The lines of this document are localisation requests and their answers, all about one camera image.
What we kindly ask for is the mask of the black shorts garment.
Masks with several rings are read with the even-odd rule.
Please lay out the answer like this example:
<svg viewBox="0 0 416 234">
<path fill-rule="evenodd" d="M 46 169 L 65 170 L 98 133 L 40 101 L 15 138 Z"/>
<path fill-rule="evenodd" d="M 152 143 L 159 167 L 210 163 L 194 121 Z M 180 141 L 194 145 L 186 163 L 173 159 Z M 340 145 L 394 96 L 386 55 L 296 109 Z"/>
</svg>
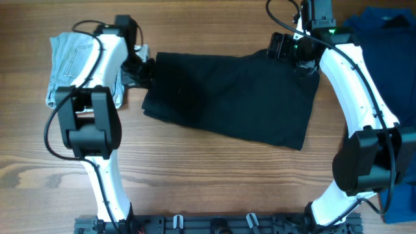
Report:
<svg viewBox="0 0 416 234">
<path fill-rule="evenodd" d="M 159 52 L 142 108 L 162 121 L 300 150 L 319 81 L 264 49 L 244 57 Z"/>
</svg>

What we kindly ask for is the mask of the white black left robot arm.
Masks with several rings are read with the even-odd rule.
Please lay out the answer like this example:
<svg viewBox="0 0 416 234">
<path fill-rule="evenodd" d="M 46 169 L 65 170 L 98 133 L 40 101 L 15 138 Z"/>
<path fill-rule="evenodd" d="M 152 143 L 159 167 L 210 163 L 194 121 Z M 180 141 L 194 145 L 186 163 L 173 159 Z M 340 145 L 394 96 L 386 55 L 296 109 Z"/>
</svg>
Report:
<svg viewBox="0 0 416 234">
<path fill-rule="evenodd" d="M 50 39 L 53 70 L 47 105 L 58 117 L 72 161 L 87 171 L 97 202 L 91 233 L 139 233 L 118 168 L 124 76 L 141 88 L 151 80 L 154 61 L 136 44 L 139 26 L 100 24 L 93 33 L 73 30 Z"/>
</svg>

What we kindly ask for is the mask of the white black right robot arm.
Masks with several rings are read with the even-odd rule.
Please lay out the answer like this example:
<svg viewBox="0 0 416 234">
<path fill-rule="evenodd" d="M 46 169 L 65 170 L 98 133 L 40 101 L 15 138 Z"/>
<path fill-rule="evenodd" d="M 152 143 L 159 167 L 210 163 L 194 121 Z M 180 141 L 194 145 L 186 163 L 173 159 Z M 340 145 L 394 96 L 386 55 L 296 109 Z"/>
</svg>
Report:
<svg viewBox="0 0 416 234">
<path fill-rule="evenodd" d="M 361 42 L 348 27 L 324 27 L 294 35 L 275 32 L 267 57 L 295 66 L 303 76 L 321 70 L 329 79 L 346 120 L 348 136 L 333 158 L 333 181 L 308 203 L 302 227 L 325 233 L 379 192 L 387 192 L 384 215 L 394 189 L 404 179 L 415 150 L 415 128 L 401 126 L 385 104 L 363 58 Z"/>
</svg>

